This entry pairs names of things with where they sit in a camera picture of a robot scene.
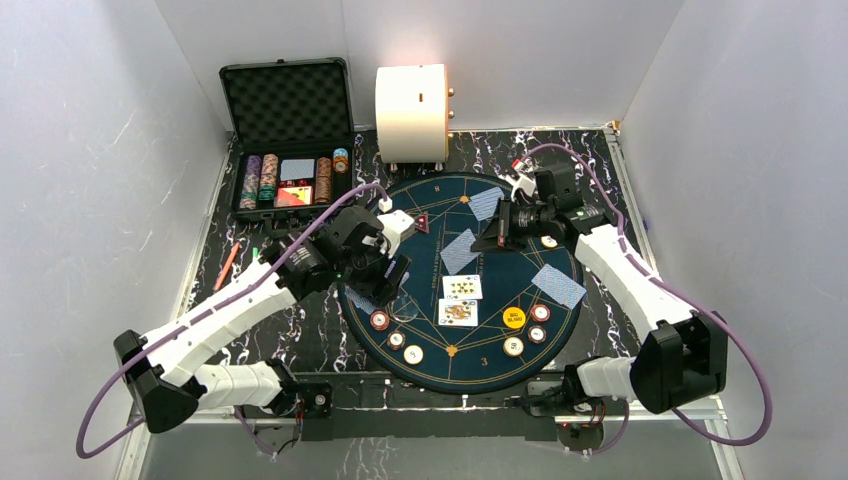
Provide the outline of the clear dealer button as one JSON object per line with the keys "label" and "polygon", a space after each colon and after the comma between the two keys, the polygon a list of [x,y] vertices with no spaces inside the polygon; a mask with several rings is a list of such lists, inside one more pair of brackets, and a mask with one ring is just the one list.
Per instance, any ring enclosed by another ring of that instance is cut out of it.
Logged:
{"label": "clear dealer button", "polygon": [[409,323],[419,316],[420,309],[411,297],[400,297],[388,306],[388,313],[398,323]]}

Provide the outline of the yellow big blind button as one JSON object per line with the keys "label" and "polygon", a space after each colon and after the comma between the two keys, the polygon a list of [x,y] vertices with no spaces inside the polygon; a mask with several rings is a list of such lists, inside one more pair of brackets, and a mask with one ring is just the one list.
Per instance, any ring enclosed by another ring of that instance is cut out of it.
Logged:
{"label": "yellow big blind button", "polygon": [[527,319],[525,312],[521,308],[510,306],[503,311],[502,321],[507,328],[517,330],[526,325]]}

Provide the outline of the dealt card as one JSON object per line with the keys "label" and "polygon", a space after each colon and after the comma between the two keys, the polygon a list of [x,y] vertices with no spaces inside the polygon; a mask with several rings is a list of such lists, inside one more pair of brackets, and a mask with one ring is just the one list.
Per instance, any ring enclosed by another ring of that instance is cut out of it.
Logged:
{"label": "dealt card", "polygon": [[471,199],[469,201],[469,208],[475,218],[478,221],[483,222],[484,220],[488,220],[494,216],[499,200],[499,197]]}
{"label": "dealt card", "polygon": [[540,271],[532,282],[556,303],[569,309],[578,306],[586,294],[583,286],[558,271]]}
{"label": "dealt card", "polygon": [[354,290],[348,289],[347,296],[353,305],[357,309],[362,310],[366,315],[371,315],[375,310],[377,310],[377,307],[369,299],[361,296]]}

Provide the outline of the eight of spades card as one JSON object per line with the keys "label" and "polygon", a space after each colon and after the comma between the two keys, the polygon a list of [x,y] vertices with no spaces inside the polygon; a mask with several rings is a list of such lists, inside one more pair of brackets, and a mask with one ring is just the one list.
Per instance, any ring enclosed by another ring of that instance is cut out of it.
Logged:
{"label": "eight of spades card", "polygon": [[443,296],[447,300],[481,300],[483,298],[481,276],[448,275],[442,277]]}

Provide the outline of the blue playing card deck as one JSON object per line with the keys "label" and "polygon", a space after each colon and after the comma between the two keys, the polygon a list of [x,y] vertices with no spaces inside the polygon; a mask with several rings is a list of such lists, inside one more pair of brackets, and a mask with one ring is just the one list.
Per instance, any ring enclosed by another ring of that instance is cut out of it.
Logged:
{"label": "blue playing card deck", "polygon": [[404,255],[393,258],[385,272],[385,279],[388,284],[393,288],[399,287],[408,274],[410,264],[411,260]]}

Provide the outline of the red chips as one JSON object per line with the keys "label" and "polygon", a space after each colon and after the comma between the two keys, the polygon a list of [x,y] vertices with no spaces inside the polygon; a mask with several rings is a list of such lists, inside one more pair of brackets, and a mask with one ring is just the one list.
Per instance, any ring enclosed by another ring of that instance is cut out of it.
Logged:
{"label": "red chips", "polygon": [[375,331],[384,331],[390,325],[390,317],[386,312],[377,310],[370,315],[369,323]]}
{"label": "red chips", "polygon": [[550,320],[551,311],[547,305],[537,303],[530,308],[529,315],[533,321],[544,323]]}

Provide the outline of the yellow chips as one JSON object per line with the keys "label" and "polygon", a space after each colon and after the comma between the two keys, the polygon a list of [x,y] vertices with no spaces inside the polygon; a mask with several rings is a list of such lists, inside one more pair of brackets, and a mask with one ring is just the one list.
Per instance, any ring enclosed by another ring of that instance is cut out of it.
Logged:
{"label": "yellow chips", "polygon": [[504,353],[512,358],[520,357],[525,349],[525,344],[521,338],[516,336],[508,337],[503,342]]}
{"label": "yellow chips", "polygon": [[541,237],[540,242],[541,242],[542,246],[547,248],[547,249],[554,249],[558,246],[558,242],[550,236]]}
{"label": "yellow chips", "polygon": [[403,360],[409,365],[418,365],[423,361],[424,351],[419,345],[409,345],[403,350]]}

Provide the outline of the queen of spades card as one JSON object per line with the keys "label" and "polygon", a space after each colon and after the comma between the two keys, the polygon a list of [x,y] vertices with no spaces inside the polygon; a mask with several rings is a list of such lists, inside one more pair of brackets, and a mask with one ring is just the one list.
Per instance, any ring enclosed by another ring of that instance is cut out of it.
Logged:
{"label": "queen of spades card", "polygon": [[479,304],[477,300],[440,299],[437,308],[439,326],[477,327]]}

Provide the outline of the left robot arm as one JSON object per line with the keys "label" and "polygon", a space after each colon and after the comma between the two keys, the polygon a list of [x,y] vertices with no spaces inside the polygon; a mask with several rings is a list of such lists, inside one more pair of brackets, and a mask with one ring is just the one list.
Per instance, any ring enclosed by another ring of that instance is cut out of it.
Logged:
{"label": "left robot arm", "polygon": [[213,365],[211,357],[270,316],[340,283],[375,307],[391,303],[410,265],[400,254],[415,221],[395,210],[340,210],[265,248],[235,280],[182,316],[113,342],[124,382],[151,433],[167,432],[200,410],[257,407],[291,415],[307,397],[282,361]]}

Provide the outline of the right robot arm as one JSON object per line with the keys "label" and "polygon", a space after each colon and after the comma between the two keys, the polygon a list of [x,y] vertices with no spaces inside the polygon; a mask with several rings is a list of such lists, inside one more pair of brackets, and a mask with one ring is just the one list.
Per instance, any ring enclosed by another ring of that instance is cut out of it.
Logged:
{"label": "right robot arm", "polygon": [[528,169],[516,160],[511,187],[499,199],[472,251],[520,252],[550,237],[588,268],[637,330],[634,357],[593,357],[568,365],[562,384],[546,391],[563,408],[590,413],[603,397],[639,401],[660,414],[717,394],[726,385],[728,336],[707,314],[664,291],[633,251],[620,214],[584,201],[569,164]]}

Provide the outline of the brown chips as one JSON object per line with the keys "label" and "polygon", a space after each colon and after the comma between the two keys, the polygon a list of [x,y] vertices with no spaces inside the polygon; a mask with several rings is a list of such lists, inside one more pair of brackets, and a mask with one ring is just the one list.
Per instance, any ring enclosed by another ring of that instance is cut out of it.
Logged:
{"label": "brown chips", "polygon": [[547,339],[547,332],[541,325],[532,325],[527,330],[527,338],[533,344],[542,344]]}
{"label": "brown chips", "polygon": [[406,336],[402,331],[393,331],[391,332],[386,339],[386,345],[388,348],[394,351],[398,351],[403,349],[406,345]]}

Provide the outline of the nine of clubs card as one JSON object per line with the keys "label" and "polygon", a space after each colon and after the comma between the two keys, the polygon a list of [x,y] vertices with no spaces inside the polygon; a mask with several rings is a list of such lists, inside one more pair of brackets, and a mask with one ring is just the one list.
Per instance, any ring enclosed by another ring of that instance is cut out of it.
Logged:
{"label": "nine of clubs card", "polygon": [[472,230],[466,229],[441,250],[440,257],[449,275],[457,275],[477,259],[480,253],[472,250],[475,241]]}

